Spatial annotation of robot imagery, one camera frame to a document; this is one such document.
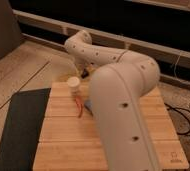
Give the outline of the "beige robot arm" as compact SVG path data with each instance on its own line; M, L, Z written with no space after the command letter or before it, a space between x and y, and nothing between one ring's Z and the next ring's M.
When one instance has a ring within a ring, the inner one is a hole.
M140 98L159 82L156 61L127 49L97 46L81 30L65 41L82 65L95 64L89 100L109 171L162 171Z

